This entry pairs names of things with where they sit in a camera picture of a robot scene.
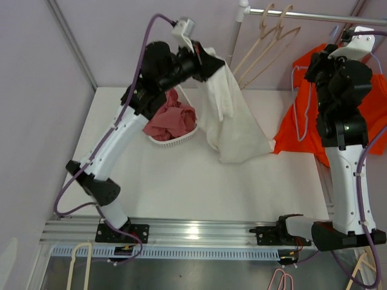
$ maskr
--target hanger hook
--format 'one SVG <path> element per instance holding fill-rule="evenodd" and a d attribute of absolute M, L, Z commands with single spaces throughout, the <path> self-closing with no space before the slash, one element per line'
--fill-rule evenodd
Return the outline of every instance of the hanger hook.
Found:
<path fill-rule="evenodd" d="M 266 23 L 265 23 L 265 20 L 266 20 L 266 16 L 267 16 L 267 13 L 270 9 L 273 9 L 274 8 L 274 3 L 270 3 L 264 10 L 264 12 L 262 13 L 262 18 L 261 18 L 261 23 L 259 24 L 259 29 L 262 30 L 266 27 Z"/>
<path fill-rule="evenodd" d="M 293 9 L 293 5 L 286 6 L 286 8 L 284 9 L 284 11 L 281 13 L 281 15 L 279 17 L 278 28 L 284 27 L 282 22 L 284 21 L 285 15 L 286 15 L 286 13 L 288 13 L 292 9 Z"/>

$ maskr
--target clothes rack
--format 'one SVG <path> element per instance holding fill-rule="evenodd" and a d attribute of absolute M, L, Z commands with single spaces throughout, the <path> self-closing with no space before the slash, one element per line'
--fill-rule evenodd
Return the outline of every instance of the clothes rack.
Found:
<path fill-rule="evenodd" d="M 248 0 L 240 0 L 239 9 L 236 15 L 234 27 L 232 30 L 231 40 L 229 44 L 229 49 L 227 52 L 226 62 L 230 66 L 232 57 L 235 51 L 236 41 L 238 40 L 239 31 L 241 28 L 244 15 L 262 15 L 264 9 L 255 9 L 249 6 Z M 279 10 L 269 10 L 267 16 L 276 16 L 279 17 L 282 14 L 282 11 Z M 372 19 L 372 18 L 361 18 L 357 16 L 338 16 L 330 14 L 318 14 L 318 13 L 304 13 L 304 12 L 295 12 L 288 11 L 285 14 L 286 18 L 293 19 L 305 19 L 312 21 L 324 21 L 324 22 L 337 22 L 337 23 L 352 23 L 352 24 L 361 24 L 361 25 L 376 25 L 376 26 L 387 26 L 387 19 Z"/>

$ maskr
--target table surface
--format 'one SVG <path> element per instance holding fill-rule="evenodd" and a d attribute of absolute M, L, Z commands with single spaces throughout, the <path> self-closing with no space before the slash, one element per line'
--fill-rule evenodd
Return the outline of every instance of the table surface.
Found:
<path fill-rule="evenodd" d="M 124 92 L 125 88 L 98 88 L 73 159 L 80 160 L 102 136 Z M 200 114 L 199 92 L 186 89 L 186 93 Z M 244 98 L 268 139 L 273 139 L 291 104 L 291 93 L 246 90 Z M 118 199 L 130 217 L 273 222 L 282 214 L 302 213 L 328 218 L 312 154 L 282 152 L 242 164 L 222 164 L 201 130 L 171 148 L 158 147 L 145 134 L 138 134 L 111 179 L 121 186 Z M 59 210 L 88 201 L 89 196 L 74 183 Z M 77 214 L 97 213 L 89 207 Z"/>

